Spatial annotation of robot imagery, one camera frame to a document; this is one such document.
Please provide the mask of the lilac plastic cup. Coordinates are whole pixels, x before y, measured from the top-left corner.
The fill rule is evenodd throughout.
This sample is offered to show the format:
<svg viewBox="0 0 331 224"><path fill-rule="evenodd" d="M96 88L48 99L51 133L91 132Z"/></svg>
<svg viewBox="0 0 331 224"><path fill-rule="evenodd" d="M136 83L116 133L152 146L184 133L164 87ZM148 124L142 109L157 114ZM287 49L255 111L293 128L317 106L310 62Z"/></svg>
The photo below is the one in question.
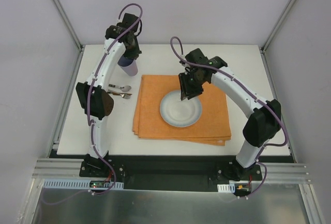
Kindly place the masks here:
<svg viewBox="0 0 331 224"><path fill-rule="evenodd" d="M128 59L122 56L117 64L127 75L131 77L138 73L138 67L134 59Z"/></svg>

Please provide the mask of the white blue-rimmed plate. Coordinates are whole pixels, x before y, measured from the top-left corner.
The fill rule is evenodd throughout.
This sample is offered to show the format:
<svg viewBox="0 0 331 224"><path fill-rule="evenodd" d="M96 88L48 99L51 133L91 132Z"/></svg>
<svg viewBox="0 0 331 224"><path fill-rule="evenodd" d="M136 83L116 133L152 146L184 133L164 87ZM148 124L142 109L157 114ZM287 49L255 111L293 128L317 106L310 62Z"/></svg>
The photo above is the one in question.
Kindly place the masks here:
<svg viewBox="0 0 331 224"><path fill-rule="evenodd" d="M160 115L169 125L178 128L195 124L202 115L202 104L199 98L181 100L181 91L171 91L160 103Z"/></svg>

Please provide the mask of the orange cloth napkin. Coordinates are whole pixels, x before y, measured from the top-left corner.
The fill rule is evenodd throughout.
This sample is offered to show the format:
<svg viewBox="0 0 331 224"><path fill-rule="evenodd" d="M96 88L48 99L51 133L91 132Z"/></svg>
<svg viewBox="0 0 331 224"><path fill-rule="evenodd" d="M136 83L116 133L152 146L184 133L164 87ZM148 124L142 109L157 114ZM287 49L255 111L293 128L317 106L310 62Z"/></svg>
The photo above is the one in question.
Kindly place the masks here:
<svg viewBox="0 0 331 224"><path fill-rule="evenodd" d="M213 145L224 145L231 139L228 105L225 93L218 87L204 83L198 97L202 115L189 127L174 127L160 114L163 97L180 90L178 76L143 75L139 89L132 131L139 138L183 140Z"/></svg>

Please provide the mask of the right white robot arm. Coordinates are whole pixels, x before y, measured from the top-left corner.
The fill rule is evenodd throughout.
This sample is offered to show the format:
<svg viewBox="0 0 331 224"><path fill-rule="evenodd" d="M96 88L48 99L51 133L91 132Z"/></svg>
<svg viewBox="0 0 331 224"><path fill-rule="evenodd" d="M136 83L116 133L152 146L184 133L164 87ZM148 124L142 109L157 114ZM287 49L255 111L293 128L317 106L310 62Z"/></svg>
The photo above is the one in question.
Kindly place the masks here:
<svg viewBox="0 0 331 224"><path fill-rule="evenodd" d="M265 144L283 128L280 103L275 99L268 101L259 98L218 56L207 58L200 49L195 49L178 58L185 67L185 72L178 75L181 100L190 100L202 95L203 84L209 83L229 96L245 114L245 140L232 163L232 173L238 180L246 179Z"/></svg>

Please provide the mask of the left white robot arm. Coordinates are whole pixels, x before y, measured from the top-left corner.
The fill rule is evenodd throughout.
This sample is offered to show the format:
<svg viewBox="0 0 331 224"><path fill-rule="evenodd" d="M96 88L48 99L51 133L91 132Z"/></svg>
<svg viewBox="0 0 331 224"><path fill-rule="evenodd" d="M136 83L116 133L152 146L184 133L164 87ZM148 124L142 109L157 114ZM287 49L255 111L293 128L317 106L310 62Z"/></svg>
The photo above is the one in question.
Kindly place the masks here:
<svg viewBox="0 0 331 224"><path fill-rule="evenodd" d="M106 30L103 52L87 80L76 84L76 92L89 126L90 148L88 155L96 160L91 170L99 177L108 174L110 165L105 159L109 152L107 138L108 116L114 108L114 100L108 94L110 78L121 58L133 61L142 53L137 35L141 18L130 13Z"/></svg>

